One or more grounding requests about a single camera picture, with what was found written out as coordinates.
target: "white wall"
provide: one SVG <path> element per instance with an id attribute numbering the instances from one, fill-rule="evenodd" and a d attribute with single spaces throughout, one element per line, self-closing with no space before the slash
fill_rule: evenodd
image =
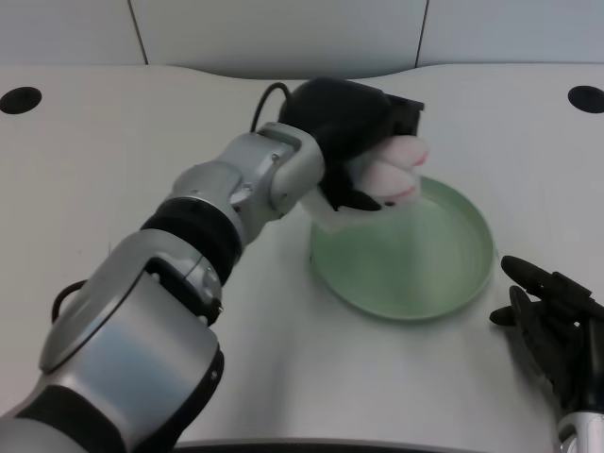
<path id="1" fill-rule="evenodd" d="M 150 63 L 245 77 L 415 65 L 426 0 L 133 0 Z"/>
<path id="2" fill-rule="evenodd" d="M 136 63 L 127 0 L 0 0 L 0 64 Z"/>
<path id="3" fill-rule="evenodd" d="M 132 0 L 132 7 L 150 63 L 229 76 L 374 76 L 410 69 L 417 57 L 420 66 L 604 63 L 604 0 Z M 128 0 L 0 0 L 0 64 L 143 63 Z"/>
<path id="4" fill-rule="evenodd" d="M 604 62 L 603 0 L 429 0 L 419 65 Z"/>

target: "robotic hand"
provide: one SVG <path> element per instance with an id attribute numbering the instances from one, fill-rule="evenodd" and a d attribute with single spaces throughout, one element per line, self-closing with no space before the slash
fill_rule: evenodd
<path id="1" fill-rule="evenodd" d="M 546 378 L 564 417 L 562 453 L 604 451 L 604 307 L 591 292 L 558 272 L 504 257 L 501 267 L 520 287 L 491 321 L 516 326 Z M 540 300 L 531 302 L 528 294 Z"/>
<path id="2" fill-rule="evenodd" d="M 0 423 L 3 452 L 169 451 L 223 373 L 209 329 L 245 247 L 319 186 L 334 210 L 380 209 L 344 164 L 414 135 L 423 105 L 352 82 L 299 87 L 278 123 L 186 171 L 54 323 L 32 394 Z"/>

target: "green dish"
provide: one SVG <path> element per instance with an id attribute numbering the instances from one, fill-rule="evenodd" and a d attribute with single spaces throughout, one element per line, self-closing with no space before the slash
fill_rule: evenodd
<path id="1" fill-rule="evenodd" d="M 422 178 L 411 208 L 336 233 L 312 226 L 311 263 L 337 295 L 361 310 L 425 320 L 462 307 L 489 282 L 491 231 L 478 209 L 442 182 Z"/>

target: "black cable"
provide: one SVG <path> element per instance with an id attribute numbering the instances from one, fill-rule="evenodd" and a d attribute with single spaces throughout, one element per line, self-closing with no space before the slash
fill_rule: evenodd
<path id="1" fill-rule="evenodd" d="M 256 113 L 254 113 L 254 119 L 252 120 L 252 126 L 249 128 L 250 132 L 256 132 L 256 126 L 258 125 L 258 120 L 260 118 L 260 113 L 262 112 L 262 108 L 264 107 L 264 103 L 268 98 L 269 94 L 276 89 L 280 89 L 285 94 L 285 102 L 289 103 L 292 100 L 292 95 L 290 94 L 290 90 L 287 86 L 282 82 L 276 82 L 272 85 L 269 85 L 268 88 L 264 91 L 264 94 L 260 98 L 258 102 L 258 106 L 256 107 Z"/>
<path id="2" fill-rule="evenodd" d="M 57 297 L 55 298 L 55 302 L 53 302 L 53 309 L 50 311 L 50 320 L 53 322 L 53 324 L 55 324 L 55 321 L 57 321 L 57 318 L 59 318 L 60 304 L 62 304 L 65 297 L 67 297 L 71 293 L 74 293 L 75 291 L 81 290 L 82 286 L 84 286 L 84 283 L 86 283 L 86 281 L 88 280 L 82 280 L 78 281 L 77 283 L 73 283 L 57 295 Z"/>

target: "white table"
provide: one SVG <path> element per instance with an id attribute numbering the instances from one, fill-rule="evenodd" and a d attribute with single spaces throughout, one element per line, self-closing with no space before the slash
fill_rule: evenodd
<path id="1" fill-rule="evenodd" d="M 559 270 L 603 300 L 604 114 L 573 108 L 566 94 L 603 88 L 604 66 L 441 66 L 364 83 L 426 103 L 425 174 L 480 207 L 501 255 Z M 0 412 L 37 378 L 55 294 L 137 229 L 181 171 L 246 131 L 267 82 L 169 67 L 0 68 L 0 93 L 28 85 L 41 104 L 0 114 Z M 280 102 L 271 97 L 265 120 Z M 246 250 L 215 326 L 225 375 L 184 443 L 553 451 L 539 379 L 488 321 L 508 302 L 499 270 L 467 310 L 429 324 L 381 321 L 310 272 L 309 226 L 296 209 Z"/>

